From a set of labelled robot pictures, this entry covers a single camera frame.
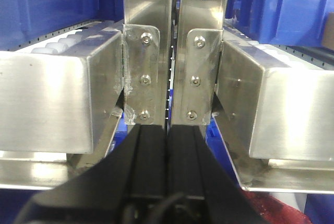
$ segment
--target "stainless steel housing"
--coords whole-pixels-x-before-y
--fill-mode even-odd
[[[333,161],[334,72],[292,68],[225,32],[218,98],[249,156]]]
[[[92,153],[123,89],[122,33],[96,22],[62,55],[0,54],[0,150]]]

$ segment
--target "metal plate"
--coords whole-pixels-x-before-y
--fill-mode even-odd
[[[178,88],[182,90],[177,90],[181,100],[174,102],[181,106],[181,110],[172,111],[173,124],[210,124],[211,99],[217,77],[222,35],[223,30],[213,29],[193,29],[189,32],[185,72],[179,77],[183,83]],[[203,40],[203,46],[197,46],[196,40],[198,43]]]
[[[160,51],[158,56],[158,92],[152,100],[156,107],[154,119],[142,121],[141,124],[165,125],[166,94],[169,84],[170,39],[172,28],[172,0],[124,0],[125,24],[150,25],[160,31]],[[129,124],[132,119],[126,117]]]
[[[156,27],[124,25],[125,123],[154,124],[159,86],[160,33]]]
[[[172,106],[172,124],[207,125],[210,123],[210,121],[208,120],[210,115],[209,108],[212,102],[212,97],[210,97],[210,95],[213,94],[213,90],[211,90],[211,82],[207,83],[209,84],[207,88],[203,88],[207,93],[206,95],[204,95],[204,93],[202,92],[199,92],[200,90],[202,90],[202,88],[192,89],[192,93],[186,95],[187,98],[189,98],[189,96],[192,97],[193,102],[198,102],[196,104],[191,104],[192,109],[188,108],[190,105],[185,105],[186,98],[183,98],[183,96],[185,95],[184,88],[189,84],[189,79],[187,76],[185,76],[185,74],[187,73],[188,65],[190,64],[189,68],[192,68],[192,61],[188,59],[191,59],[192,57],[187,55],[187,51],[189,51],[188,45],[190,45],[191,43],[187,43],[187,37],[192,29],[200,28],[221,30],[223,26],[226,1],[227,0],[181,0],[180,15],[177,25],[177,54],[175,60],[175,76],[173,85],[174,94]],[[216,40],[217,38],[213,37],[210,39],[206,39],[205,42],[207,45],[217,46]],[[209,62],[206,62],[202,66],[203,72],[213,70],[212,64],[214,62],[210,63],[211,66],[206,66],[207,64],[209,64]],[[201,79],[205,80],[209,77],[208,81],[212,81],[211,79],[214,73],[215,71],[213,71],[213,73],[201,73],[202,76],[205,76]],[[187,120],[187,112],[185,112],[186,110],[192,110],[194,112],[199,111],[200,115],[198,120],[196,120],[196,122]]]
[[[93,152],[122,91],[122,33],[109,25],[62,55],[1,52],[0,150]]]
[[[268,160],[253,159],[223,110],[216,113],[214,118],[224,144],[229,151],[229,157],[236,173],[238,182],[243,190],[264,192],[301,192],[317,194],[334,193],[334,173],[331,170],[315,170],[291,167],[284,169],[271,167]],[[312,167],[313,162],[304,165]]]
[[[68,155],[66,159],[66,154],[2,151],[0,188],[47,190],[81,174],[106,156],[121,116],[121,109],[112,111],[101,141],[90,155]]]

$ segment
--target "blue crate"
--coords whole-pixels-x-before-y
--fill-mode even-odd
[[[84,20],[122,18],[123,0],[0,0],[0,50]]]
[[[211,123],[207,127],[205,141],[220,166],[225,170],[233,182],[237,184],[237,179],[232,168],[229,155],[225,149],[223,140],[213,119],[211,119]]]
[[[260,43],[321,46],[334,0],[228,0],[226,18]]]
[[[305,214],[313,224],[333,224],[334,195],[309,194]]]

